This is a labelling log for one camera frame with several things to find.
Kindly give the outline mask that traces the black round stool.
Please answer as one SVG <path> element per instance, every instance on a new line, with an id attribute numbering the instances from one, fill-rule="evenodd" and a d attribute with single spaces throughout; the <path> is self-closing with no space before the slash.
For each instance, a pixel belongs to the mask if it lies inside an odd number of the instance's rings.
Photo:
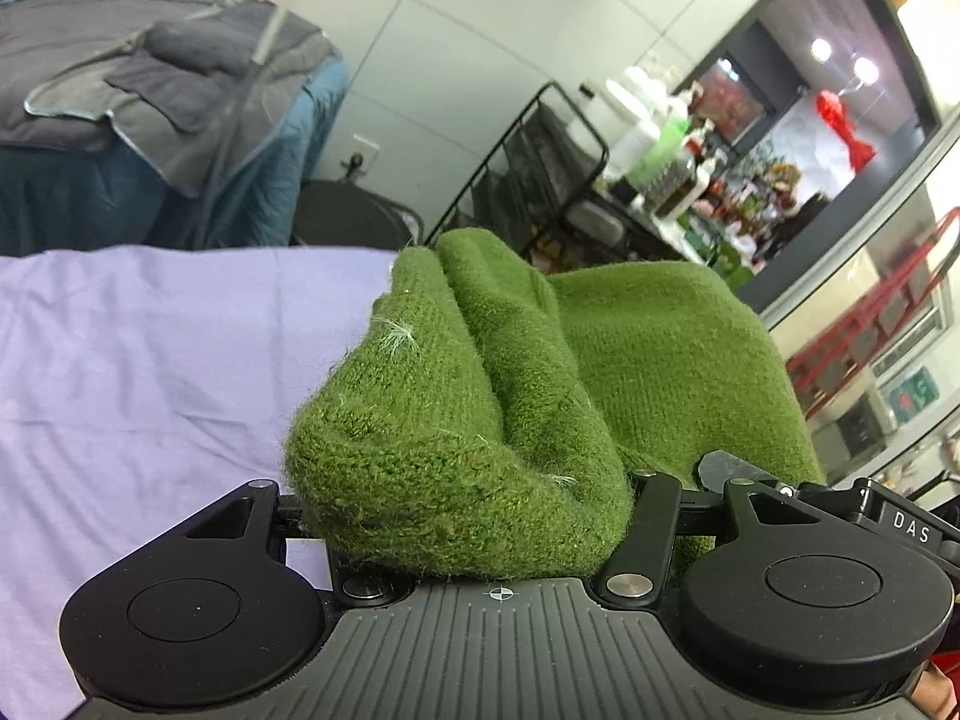
<path id="1" fill-rule="evenodd" d="M 416 211 L 351 182 L 311 181 L 299 192 L 290 244 L 398 252 L 420 244 L 423 227 Z"/>

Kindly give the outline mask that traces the green knit cardigan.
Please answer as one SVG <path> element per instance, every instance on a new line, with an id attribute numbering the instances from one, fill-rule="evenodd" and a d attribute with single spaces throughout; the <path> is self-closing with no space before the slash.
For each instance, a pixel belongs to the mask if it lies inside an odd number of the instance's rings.
<path id="1" fill-rule="evenodd" d="M 633 483 L 722 450 L 820 481 L 786 366 L 706 266 L 545 275 L 491 232 L 398 255 L 361 343 L 296 413 L 285 470 L 314 532 L 410 574 L 586 577 Z"/>

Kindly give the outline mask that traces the grey towel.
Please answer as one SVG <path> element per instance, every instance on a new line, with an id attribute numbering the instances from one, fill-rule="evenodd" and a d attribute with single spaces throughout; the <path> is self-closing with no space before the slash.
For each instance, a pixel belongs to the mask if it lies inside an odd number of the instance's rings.
<path id="1" fill-rule="evenodd" d="M 247 0 L 156 21 L 34 88 L 26 112 L 49 119 L 106 119 L 167 185 L 184 197 L 198 197 L 274 8 Z M 286 16 L 247 99 L 226 174 L 262 151 L 309 78 L 334 57 L 340 52 L 319 26 Z"/>

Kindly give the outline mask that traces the wall power socket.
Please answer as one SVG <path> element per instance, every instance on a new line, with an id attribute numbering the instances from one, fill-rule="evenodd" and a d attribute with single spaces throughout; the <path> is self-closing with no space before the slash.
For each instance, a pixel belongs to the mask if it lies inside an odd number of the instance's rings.
<path id="1" fill-rule="evenodd" d="M 353 135 L 352 146 L 350 146 L 348 160 L 345 163 L 345 177 L 348 181 L 358 181 L 359 177 L 366 176 L 373 169 L 379 151 L 381 151 L 381 146 L 377 143 L 371 142 L 361 135 Z"/>

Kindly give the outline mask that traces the purple floral bed sheet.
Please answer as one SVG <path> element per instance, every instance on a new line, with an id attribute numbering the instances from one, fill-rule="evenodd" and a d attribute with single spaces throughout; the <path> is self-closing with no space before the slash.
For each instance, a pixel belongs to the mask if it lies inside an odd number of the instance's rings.
<path id="1" fill-rule="evenodd" d="M 364 249 L 54 250 L 2 263 L 2 712 L 80 691 L 83 582 L 218 497 L 278 478 L 286 431 L 368 327 Z"/>

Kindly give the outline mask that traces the blue bed skirt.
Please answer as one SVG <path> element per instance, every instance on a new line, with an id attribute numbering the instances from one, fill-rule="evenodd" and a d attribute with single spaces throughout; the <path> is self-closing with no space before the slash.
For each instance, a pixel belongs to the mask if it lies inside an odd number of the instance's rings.
<path id="1" fill-rule="evenodd" d="M 274 138 L 218 193 L 206 249 L 288 244 L 301 186 L 331 136 L 347 83 L 340 57 L 309 78 Z M 2 149 L 2 252 L 9 257 L 121 244 L 189 250 L 199 210 L 122 142 L 93 153 Z"/>

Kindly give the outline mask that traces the grey blanket on far bed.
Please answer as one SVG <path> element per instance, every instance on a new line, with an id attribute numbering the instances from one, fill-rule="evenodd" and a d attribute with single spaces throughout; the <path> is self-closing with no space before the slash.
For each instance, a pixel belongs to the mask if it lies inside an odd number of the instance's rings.
<path id="1" fill-rule="evenodd" d="M 101 151 L 114 142 L 107 124 L 41 119 L 26 112 L 34 88 L 60 70 L 155 21 L 210 7 L 212 0 L 20 0 L 2 7 L 2 143 L 11 148 Z"/>

